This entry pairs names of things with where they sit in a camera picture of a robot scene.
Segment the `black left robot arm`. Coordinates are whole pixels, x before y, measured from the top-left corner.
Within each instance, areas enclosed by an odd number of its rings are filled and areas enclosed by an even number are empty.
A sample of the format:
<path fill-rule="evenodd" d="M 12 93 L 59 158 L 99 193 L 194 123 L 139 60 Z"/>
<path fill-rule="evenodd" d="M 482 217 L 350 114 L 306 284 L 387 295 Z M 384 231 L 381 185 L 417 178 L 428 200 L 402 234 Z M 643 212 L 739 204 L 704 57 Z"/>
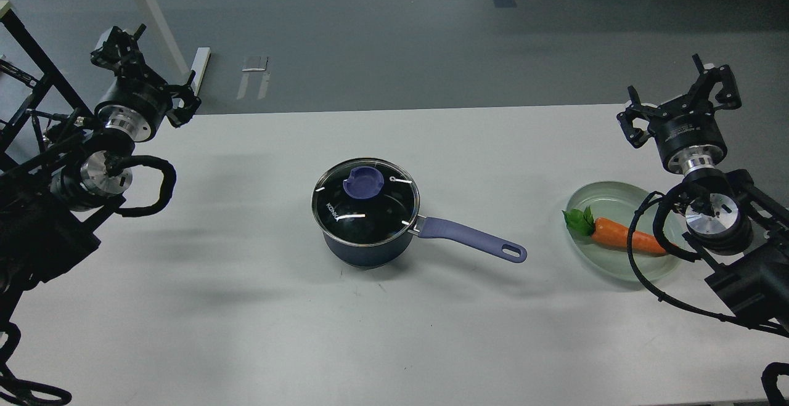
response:
<path fill-rule="evenodd" d="M 180 128 L 201 104 L 195 72 L 186 83 L 148 66 L 139 47 L 146 30 L 117 26 L 102 35 L 91 63 L 115 78 L 90 112 L 21 24 L 9 32 L 41 69 L 35 78 L 9 62 L 2 72 L 30 94 L 2 122 L 2 399 L 16 405 L 65 405 L 72 395 L 17 378 L 8 361 L 22 334 L 11 321 L 22 294 L 71 271 L 100 245 L 111 216 L 149 217 L 173 196 L 176 170 L 166 159 L 136 155 L 166 121 Z"/>

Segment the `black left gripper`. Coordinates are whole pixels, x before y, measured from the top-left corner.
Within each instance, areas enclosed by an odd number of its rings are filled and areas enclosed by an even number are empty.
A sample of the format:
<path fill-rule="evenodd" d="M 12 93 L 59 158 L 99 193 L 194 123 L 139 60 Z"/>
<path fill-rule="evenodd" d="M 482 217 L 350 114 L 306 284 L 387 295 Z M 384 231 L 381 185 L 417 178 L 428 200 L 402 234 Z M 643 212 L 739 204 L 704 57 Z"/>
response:
<path fill-rule="evenodd" d="M 195 71 L 189 72 L 183 85 L 165 84 L 164 92 L 140 81 L 149 77 L 149 66 L 138 45 L 146 29 L 140 24 L 129 33 L 115 25 L 91 52 L 91 63 L 116 77 L 96 105 L 95 114 L 104 128 L 119 130 L 135 143 L 153 139 L 165 116 L 173 128 L 186 125 L 201 105 L 194 89 Z"/>

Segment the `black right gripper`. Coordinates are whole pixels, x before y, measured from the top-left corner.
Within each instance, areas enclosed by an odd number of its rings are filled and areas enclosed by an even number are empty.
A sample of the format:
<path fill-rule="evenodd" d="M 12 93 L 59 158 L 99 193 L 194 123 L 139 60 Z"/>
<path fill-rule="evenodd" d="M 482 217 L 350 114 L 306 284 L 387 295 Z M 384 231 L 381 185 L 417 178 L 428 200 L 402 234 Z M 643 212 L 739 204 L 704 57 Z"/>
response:
<path fill-rule="evenodd" d="M 686 150 L 699 150 L 719 164 L 728 153 L 715 113 L 741 108 L 742 100 L 735 75 L 729 65 L 703 63 L 699 54 L 692 60 L 698 77 L 681 100 L 681 106 L 649 105 L 640 100 L 634 86 L 628 86 L 629 101 L 617 114 L 626 142 L 642 148 L 649 139 L 656 142 L 662 167 L 684 175 L 679 158 Z"/>

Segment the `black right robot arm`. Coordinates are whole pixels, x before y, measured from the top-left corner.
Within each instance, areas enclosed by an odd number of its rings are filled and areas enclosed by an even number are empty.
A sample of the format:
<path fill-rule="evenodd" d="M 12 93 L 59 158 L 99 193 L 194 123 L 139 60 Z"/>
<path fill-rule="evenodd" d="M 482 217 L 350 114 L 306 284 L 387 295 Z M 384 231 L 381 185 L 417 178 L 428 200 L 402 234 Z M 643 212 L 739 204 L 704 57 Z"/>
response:
<path fill-rule="evenodd" d="M 635 277 L 659 302 L 759 332 L 787 337 L 787 208 L 762 192 L 741 168 L 722 172 L 727 156 L 715 114 L 742 101 L 728 65 L 693 55 L 698 77 L 688 92 L 661 105 L 629 103 L 617 120 L 626 140 L 640 148 L 656 144 L 660 164 L 682 181 L 666 193 L 651 192 L 626 229 L 626 254 Z M 653 236 L 671 256 L 702 261 L 712 270 L 705 283 L 728 308 L 716 313 L 682 302 L 642 274 L 633 252 L 640 218 L 656 207 Z"/>

